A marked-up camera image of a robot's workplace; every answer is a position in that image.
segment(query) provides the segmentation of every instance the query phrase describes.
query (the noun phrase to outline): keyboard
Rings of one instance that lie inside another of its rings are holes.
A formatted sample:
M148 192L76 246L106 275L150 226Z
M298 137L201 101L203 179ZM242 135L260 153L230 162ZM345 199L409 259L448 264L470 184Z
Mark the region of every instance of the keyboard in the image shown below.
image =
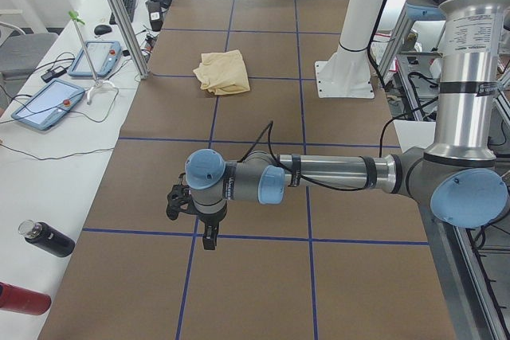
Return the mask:
M124 2L124 6L126 7L127 14L129 15L129 20L133 22L133 18L135 17L135 8L136 8L136 0L122 0ZM110 16L110 24L117 24L115 21L115 16Z

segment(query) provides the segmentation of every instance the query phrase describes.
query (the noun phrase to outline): black water bottle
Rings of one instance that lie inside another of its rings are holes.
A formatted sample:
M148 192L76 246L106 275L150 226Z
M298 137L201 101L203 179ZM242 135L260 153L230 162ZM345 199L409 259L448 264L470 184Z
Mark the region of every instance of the black water bottle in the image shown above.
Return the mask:
M18 232L28 243L60 258L73 252L74 240L45 222L24 221L19 225Z

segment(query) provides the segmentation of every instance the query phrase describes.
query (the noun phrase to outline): white stand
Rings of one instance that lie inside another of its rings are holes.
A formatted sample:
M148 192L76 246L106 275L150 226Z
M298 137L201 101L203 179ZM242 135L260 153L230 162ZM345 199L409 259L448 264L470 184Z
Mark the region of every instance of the white stand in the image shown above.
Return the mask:
M319 97L374 98L366 48L382 3L383 0L349 1L341 45L329 61L316 62Z
M92 96L94 96L94 92L102 89L103 85L109 85L112 87L112 89L117 89L117 87L110 80L97 80L94 86L87 91L87 105L92 104Z
M100 79L97 76L96 69L94 68L94 64L92 63L92 59L90 58L90 55L88 54L87 45L85 44L85 41L83 40L83 36L81 36L80 28L78 27L77 20L73 19L74 27L76 28L76 31L78 33L78 37L80 38L81 48L83 49L83 53L85 55L85 58L87 59L88 66L90 67L90 72L92 73L92 78L94 79L94 85L87 91L87 105L92 104L92 96L94 96L94 93L103 88L103 85L109 85L112 87L112 89L116 89L116 86L110 81L110 80L103 80Z

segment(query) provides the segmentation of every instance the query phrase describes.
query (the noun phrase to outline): gray chair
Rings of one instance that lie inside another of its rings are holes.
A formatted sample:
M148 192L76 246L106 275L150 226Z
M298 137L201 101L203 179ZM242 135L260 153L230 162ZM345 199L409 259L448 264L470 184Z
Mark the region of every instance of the gray chair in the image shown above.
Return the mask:
M20 14L20 10L0 10L3 14ZM25 33L15 25L0 21L0 25L19 32L0 45L0 108L9 105L23 84L37 68L44 55L58 38L56 33Z

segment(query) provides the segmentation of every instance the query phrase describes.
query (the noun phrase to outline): light blue joint cap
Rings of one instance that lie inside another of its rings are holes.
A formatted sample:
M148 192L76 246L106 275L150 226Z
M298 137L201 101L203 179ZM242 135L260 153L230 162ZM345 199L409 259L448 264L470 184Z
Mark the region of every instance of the light blue joint cap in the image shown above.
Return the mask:
M186 181L191 189L207 189L222 179L225 166L221 154L211 149L197 150L186 160Z
M437 7L415 6L406 3L407 17L413 21L426 20L437 21L445 20L445 15Z
M264 169L258 182L258 201L262 205L278 205L284 199L285 172L282 168L269 165Z
M432 194L432 213L451 225L474 229L496 218L508 200L507 186L489 169L463 170Z

